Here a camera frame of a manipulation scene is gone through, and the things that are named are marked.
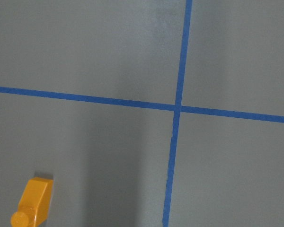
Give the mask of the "orange trapezoid block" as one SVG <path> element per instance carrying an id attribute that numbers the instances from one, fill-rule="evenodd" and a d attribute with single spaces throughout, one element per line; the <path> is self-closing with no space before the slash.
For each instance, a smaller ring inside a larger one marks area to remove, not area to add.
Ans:
<path id="1" fill-rule="evenodd" d="M 11 216 L 13 227 L 38 227 L 47 218 L 52 197 L 53 180 L 41 177 L 30 179 L 18 203 L 17 211 Z"/>

